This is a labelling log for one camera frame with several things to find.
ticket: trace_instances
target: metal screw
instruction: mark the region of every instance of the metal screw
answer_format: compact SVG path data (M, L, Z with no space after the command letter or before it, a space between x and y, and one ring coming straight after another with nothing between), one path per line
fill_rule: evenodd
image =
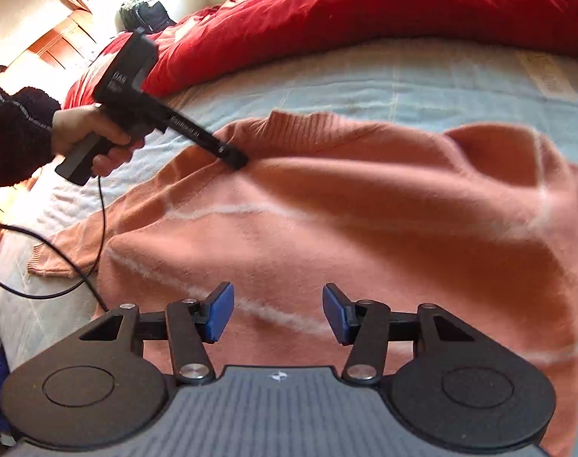
M378 372L368 364L355 364L350 366L346 374L353 380L372 380Z
M186 364L185 366L181 366L181 368L178 370L178 373L183 378L187 378L188 380L201 380L202 378L206 377L209 372L210 369L207 368L204 364L200 363Z

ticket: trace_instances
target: dark jacket sleeve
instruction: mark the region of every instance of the dark jacket sleeve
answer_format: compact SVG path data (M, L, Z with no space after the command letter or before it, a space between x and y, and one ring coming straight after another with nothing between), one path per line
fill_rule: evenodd
M9 96L0 88L0 187L29 178L53 159L52 119L58 109L60 104L38 89Z

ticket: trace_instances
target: mattress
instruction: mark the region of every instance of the mattress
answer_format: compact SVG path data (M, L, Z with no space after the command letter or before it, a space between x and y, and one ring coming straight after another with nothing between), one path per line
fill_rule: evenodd
M513 48L434 39L372 41L227 75L168 102L211 132L239 118L266 117L273 109L326 110L435 132L476 121L524 123L550 136L578 162L578 61ZM150 178L188 144L170 129L149 135L132 162L103 181L105 202ZM72 186L47 166L10 219L51 235L99 207L95 181ZM22 236L3 237L2 281L40 295L73 283L29 276L32 246ZM10 367L85 325L95 312L96 302L84 287L43 302L0 289L0 336ZM544 357L536 360L545 362Z

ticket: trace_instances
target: triangular cutout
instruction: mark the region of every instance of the triangular cutout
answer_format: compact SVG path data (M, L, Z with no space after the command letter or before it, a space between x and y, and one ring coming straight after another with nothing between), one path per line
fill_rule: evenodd
M107 321L96 326L96 328L84 333L79 339L85 341L98 340L111 342L117 339L119 327L122 326L122 320L123 316L111 316Z
M450 323L443 316L434 317L435 328L439 335L439 340L442 342L474 342L475 339L463 332L453 323Z

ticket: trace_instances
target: black cable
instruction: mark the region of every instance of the black cable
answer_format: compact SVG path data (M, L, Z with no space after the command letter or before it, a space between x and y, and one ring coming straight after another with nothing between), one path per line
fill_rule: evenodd
M73 268L75 273L77 273L78 276L81 278L81 281L78 282L77 284L75 284L74 286L68 288L67 290L55 292L54 294L49 294L48 296L29 296L28 294L25 294L23 292L19 292L15 289L5 285L4 283L0 282L0 287L2 289L10 292L11 294L14 294L15 296L22 297L24 299L48 300L48 299L58 299L59 297L66 296L67 294L70 294L72 291L74 291L79 286L81 286L82 284L85 283L86 286L88 287L88 289L90 289L90 292L92 292L92 295L94 296L94 298L96 299L98 304L101 305L101 308L105 311L105 313L109 310L109 308L107 307L107 305L103 301L102 297L96 291L96 288L94 288L94 285L92 285L92 282L90 282L90 278L89 278L90 275L92 274L92 272L98 266L99 260L101 260L102 248L104 247L104 244L105 244L105 233L107 231L107 212L105 211L105 200L104 200L103 195L102 195L101 177L98 177L98 187L99 187L99 196L101 197L101 207L102 207L102 239L101 239L101 246L99 247L98 254L96 255L96 260L94 261L92 268L90 268L90 270L87 273L84 273L83 270L79 266L77 266L68 256L66 256L66 254L64 254L60 249L58 249L55 245L53 245L52 242L49 242L46 238L42 237L38 233L32 232L32 230L29 230L27 228L25 229L25 228L16 227L13 225L0 224L0 229L9 230L10 232L21 233L23 235L28 235L32 238L37 239L41 243L47 245L47 247L52 249L56 254L58 254L58 256L60 256L65 262L67 262L67 264L71 268Z

